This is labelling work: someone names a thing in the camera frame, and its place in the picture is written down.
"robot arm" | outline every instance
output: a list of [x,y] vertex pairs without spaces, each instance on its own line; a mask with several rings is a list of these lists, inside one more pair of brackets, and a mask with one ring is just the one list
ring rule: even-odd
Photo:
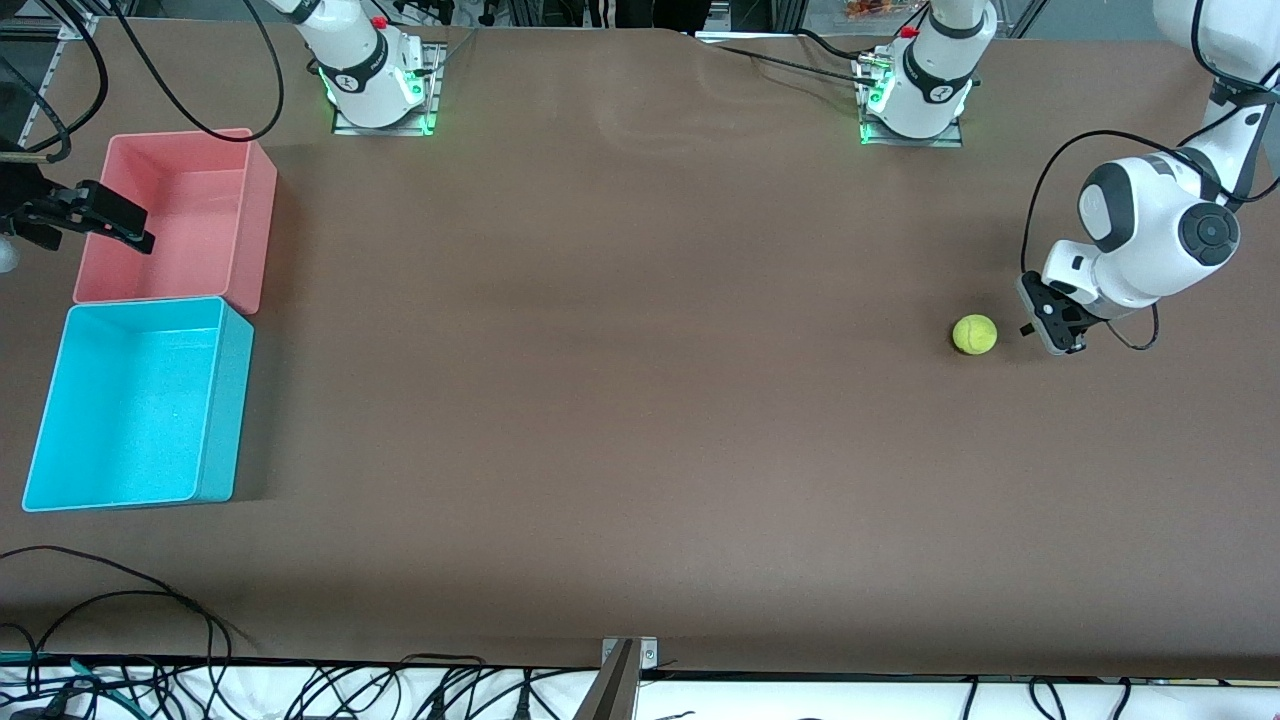
[[904,137],[941,135],[964,109],[974,68],[995,35],[989,0],[934,0],[919,35],[877,49],[893,72],[867,110]]
[[268,0],[297,26],[330,101],[353,124],[379,128],[422,104],[422,41],[370,18],[360,0]]
[[[1280,6],[1249,4],[1256,12],[1206,3],[1199,44],[1220,69],[1261,78],[1270,88],[1277,81],[1272,64],[1280,59]],[[1156,3],[1162,29],[1184,45],[1190,45],[1194,5]],[[1219,78],[1204,111],[1204,127],[1212,127],[1176,155],[1124,158],[1089,174],[1078,211],[1092,243],[1060,240],[1043,273],[1025,273],[1018,282],[1029,327],[1050,352],[1084,350],[1089,327],[1187,290],[1231,259],[1240,243],[1233,196],[1249,193],[1275,100]]]

